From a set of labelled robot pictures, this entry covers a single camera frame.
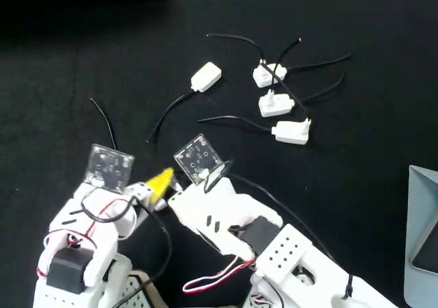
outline black cord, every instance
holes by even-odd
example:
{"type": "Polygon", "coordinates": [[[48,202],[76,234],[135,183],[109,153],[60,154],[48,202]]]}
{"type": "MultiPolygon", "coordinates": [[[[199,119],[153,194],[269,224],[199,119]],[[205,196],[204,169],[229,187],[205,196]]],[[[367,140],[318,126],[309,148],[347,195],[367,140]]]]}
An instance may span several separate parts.
{"type": "Polygon", "coordinates": [[[81,201],[81,208],[82,208],[82,212],[84,214],[87,215],[87,217],[89,217],[91,220],[95,221],[95,222],[101,222],[101,223],[109,223],[109,222],[116,222],[117,220],[120,220],[121,218],[123,218],[123,216],[125,214],[128,213],[129,208],[132,207],[134,201],[137,200],[137,198],[135,196],[132,196],[131,199],[129,201],[127,201],[126,207],[115,217],[111,217],[111,218],[101,218],[99,216],[95,216],[90,210],[88,210],[85,206],[85,204],[83,203],[97,188],[91,190],[89,193],[87,193],[81,201]]]}
{"type": "Polygon", "coordinates": [[[280,79],[265,63],[260,63],[260,65],[266,69],[281,85],[282,87],[291,95],[291,97],[295,100],[295,102],[301,107],[301,109],[305,112],[306,117],[310,118],[310,113],[307,108],[301,103],[301,101],[294,95],[292,90],[280,79]]]}
{"type": "Polygon", "coordinates": [[[143,202],[138,199],[137,197],[133,196],[137,203],[140,205],[140,207],[146,211],[160,226],[162,229],[164,235],[166,236],[167,243],[168,243],[168,254],[166,256],[166,260],[164,261],[163,266],[159,269],[157,274],[153,275],[151,278],[149,278],[147,281],[143,282],[141,286],[139,286],[136,290],[134,290],[132,293],[124,297],[122,300],[120,300],[118,303],[116,303],[112,308],[120,308],[125,303],[127,303],[129,300],[131,300],[134,296],[137,295],[137,293],[141,292],[145,287],[147,287],[149,284],[153,283],[155,280],[157,280],[161,275],[163,275],[164,271],[167,269],[167,266],[170,262],[170,258],[172,257],[173,252],[173,244],[172,244],[172,238],[170,237],[169,230],[167,230],[166,225],[164,224],[163,220],[155,214],[155,212],[149,210],[143,202]]]}
{"type": "Polygon", "coordinates": [[[257,43],[252,41],[251,39],[245,38],[244,36],[235,36],[233,34],[221,34],[221,33],[209,33],[209,34],[207,34],[207,38],[210,38],[210,37],[212,37],[212,38],[224,38],[224,39],[240,40],[240,41],[244,41],[246,43],[249,43],[253,47],[255,47],[257,49],[257,51],[259,52],[260,60],[265,60],[265,54],[264,54],[263,50],[261,49],[261,47],[257,43]]]}
{"type": "Polygon", "coordinates": [[[287,74],[302,72],[304,70],[311,70],[314,68],[319,68],[319,67],[323,67],[323,66],[336,64],[336,63],[342,62],[343,60],[347,60],[351,56],[352,56],[352,53],[347,53],[346,55],[341,56],[339,58],[336,58],[334,60],[327,60],[325,62],[320,62],[320,63],[305,64],[305,65],[298,65],[298,66],[289,67],[287,69],[287,74]]]}
{"type": "Polygon", "coordinates": [[[259,185],[258,183],[255,183],[249,179],[243,178],[239,175],[236,175],[234,173],[230,173],[230,176],[236,178],[237,180],[240,180],[244,183],[246,183],[249,186],[253,186],[255,188],[257,188],[258,190],[261,190],[263,193],[265,193],[271,200],[273,200],[277,205],[279,205],[281,208],[283,208],[289,215],[292,216],[292,218],[294,218],[295,220],[297,220],[307,231],[307,233],[309,233],[314,239],[315,241],[318,243],[319,247],[322,249],[322,251],[325,253],[325,255],[327,257],[329,257],[330,259],[332,259],[334,262],[335,258],[332,256],[332,254],[330,253],[330,251],[328,250],[328,248],[324,245],[324,242],[311,230],[311,228],[309,226],[307,226],[307,224],[297,215],[295,214],[290,208],[288,208],[286,205],[284,205],[282,202],[280,202],[279,200],[277,200],[275,198],[274,195],[272,195],[271,193],[269,193],[269,191],[265,188],[263,188],[261,185],[259,185]]]}
{"type": "MultiPolygon", "coordinates": [[[[290,49],[294,48],[300,42],[301,42],[301,38],[295,39],[295,41],[289,43],[288,46],[280,53],[280,56],[276,60],[276,64],[275,64],[275,67],[274,67],[274,73],[276,71],[276,68],[283,61],[283,58],[287,55],[287,53],[290,51],[290,49]]],[[[271,87],[273,85],[274,85],[274,77],[272,77],[271,87]]]]}
{"type": "Polygon", "coordinates": [[[321,96],[323,96],[323,95],[325,95],[325,94],[327,94],[327,93],[333,91],[334,89],[336,89],[336,88],[339,86],[339,84],[342,83],[342,81],[344,80],[344,78],[345,78],[345,73],[342,73],[341,77],[340,77],[335,83],[331,84],[329,87],[327,87],[327,88],[325,88],[324,90],[319,91],[319,92],[317,92],[317,93],[315,93],[315,94],[311,94],[310,96],[307,96],[307,97],[305,97],[305,98],[302,98],[302,99],[301,99],[302,103],[304,104],[304,103],[306,103],[306,102],[308,102],[308,101],[310,101],[310,100],[312,100],[312,99],[315,99],[315,98],[321,97],[321,96]]]}
{"type": "Polygon", "coordinates": [[[233,120],[241,120],[241,121],[244,121],[245,123],[248,123],[249,125],[252,125],[253,127],[257,128],[258,130],[271,133],[271,129],[264,127],[263,125],[258,125],[257,123],[255,123],[247,118],[242,118],[241,116],[222,115],[222,116],[215,116],[213,118],[203,118],[201,120],[198,120],[197,122],[202,123],[202,122],[209,122],[209,121],[215,121],[215,120],[222,120],[222,119],[226,119],[226,118],[231,118],[233,120]]]}
{"type": "Polygon", "coordinates": [[[345,294],[342,297],[342,300],[347,300],[348,298],[351,298],[353,295],[353,275],[348,275],[348,282],[347,286],[345,288],[345,294]]]}
{"type": "Polygon", "coordinates": [[[96,101],[92,97],[90,97],[90,101],[93,103],[93,105],[98,109],[98,111],[101,113],[101,115],[105,119],[108,131],[109,131],[109,135],[111,136],[112,148],[117,150],[116,138],[114,137],[114,132],[113,132],[111,123],[108,120],[107,114],[101,109],[101,107],[96,103],[96,101]]]}
{"type": "Polygon", "coordinates": [[[170,105],[164,110],[164,113],[159,118],[158,122],[155,124],[151,134],[149,135],[148,139],[146,139],[146,142],[151,142],[153,139],[156,138],[156,136],[157,136],[157,134],[159,132],[159,129],[161,128],[161,125],[163,124],[164,119],[166,118],[167,114],[169,114],[170,111],[173,110],[173,108],[175,106],[177,106],[181,102],[185,101],[186,99],[190,98],[195,93],[196,93],[195,91],[191,91],[191,92],[189,92],[187,94],[183,94],[180,97],[178,97],[177,99],[175,99],[172,103],[170,103],[170,105]]]}

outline white power adapter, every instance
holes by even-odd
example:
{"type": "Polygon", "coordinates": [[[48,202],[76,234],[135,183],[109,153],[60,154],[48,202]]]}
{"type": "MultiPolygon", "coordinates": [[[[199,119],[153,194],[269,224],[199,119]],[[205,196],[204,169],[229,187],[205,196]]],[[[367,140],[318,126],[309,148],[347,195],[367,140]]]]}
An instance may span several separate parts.
{"type": "Polygon", "coordinates": [[[289,113],[294,105],[294,100],[288,94],[274,94],[271,89],[259,99],[260,114],[264,118],[289,113]]]}
{"type": "Polygon", "coordinates": [[[272,127],[272,135],[279,142],[305,145],[309,140],[311,120],[306,118],[302,122],[279,121],[276,127],[272,127]]]}
{"type": "Polygon", "coordinates": [[[205,92],[214,85],[222,76],[222,71],[212,62],[206,63],[201,69],[196,72],[192,79],[193,91],[205,92]]]}
{"type": "MultiPolygon", "coordinates": [[[[274,72],[275,64],[269,64],[268,68],[272,72],[274,72]]],[[[284,80],[286,73],[287,73],[287,69],[285,67],[282,67],[281,64],[279,64],[275,70],[275,75],[279,77],[281,80],[284,80]]],[[[272,83],[272,75],[260,64],[258,65],[258,67],[254,68],[253,79],[257,84],[257,87],[259,88],[265,88],[267,86],[270,86],[272,83]]]]}

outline square circuit board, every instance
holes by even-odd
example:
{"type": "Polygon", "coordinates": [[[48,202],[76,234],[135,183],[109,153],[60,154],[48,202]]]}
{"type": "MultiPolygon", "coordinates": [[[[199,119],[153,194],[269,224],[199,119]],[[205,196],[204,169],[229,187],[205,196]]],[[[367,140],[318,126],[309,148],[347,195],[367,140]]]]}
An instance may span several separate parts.
{"type": "Polygon", "coordinates": [[[131,176],[134,156],[93,144],[83,182],[122,194],[131,176]]]}
{"type": "Polygon", "coordinates": [[[202,133],[173,157],[196,185],[199,185],[210,173],[223,164],[217,152],[202,133]]]}

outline yellow object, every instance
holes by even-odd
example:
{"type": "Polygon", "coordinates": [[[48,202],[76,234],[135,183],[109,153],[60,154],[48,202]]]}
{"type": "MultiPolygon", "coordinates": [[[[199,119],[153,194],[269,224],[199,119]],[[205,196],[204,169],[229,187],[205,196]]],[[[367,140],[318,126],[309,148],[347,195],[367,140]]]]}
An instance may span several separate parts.
{"type": "Polygon", "coordinates": [[[159,175],[149,179],[146,184],[152,188],[153,194],[149,199],[149,203],[155,204],[169,187],[173,178],[173,169],[167,168],[159,175]]]}

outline black table surface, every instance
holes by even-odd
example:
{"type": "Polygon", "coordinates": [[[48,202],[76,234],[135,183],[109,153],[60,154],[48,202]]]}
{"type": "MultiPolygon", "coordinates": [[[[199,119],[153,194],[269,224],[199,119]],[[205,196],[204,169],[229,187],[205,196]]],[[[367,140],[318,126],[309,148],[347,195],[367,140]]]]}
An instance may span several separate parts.
{"type": "MultiPolygon", "coordinates": [[[[31,306],[44,232],[80,184],[90,145],[110,145],[89,97],[107,110],[119,149],[136,156],[132,181],[176,166],[173,153],[202,132],[223,159],[235,160],[235,173],[265,186],[305,220],[342,268],[406,307],[408,166],[438,169],[437,12],[438,0],[203,0],[48,8],[10,18],[0,44],[2,307],[31,306]],[[257,102],[266,91],[251,77],[255,50],[206,39],[209,32],[250,36],[268,61],[301,36],[286,66],[353,52],[341,64],[287,78],[303,97],[346,73],[337,94],[309,106],[308,145],[283,144],[238,122],[196,123],[223,114],[265,125],[302,117],[296,108],[263,119],[257,102]],[[223,79],[179,106],[157,144],[147,144],[159,114],[189,92],[190,77],[208,61],[223,79]]],[[[261,192],[235,185],[302,230],[261,192]]],[[[221,270],[230,257],[219,256],[172,212],[163,215],[175,247],[157,281],[167,303],[240,303],[249,270],[214,290],[182,293],[183,283],[221,270]]],[[[120,249],[153,274],[166,242],[147,220],[120,249]]]]}

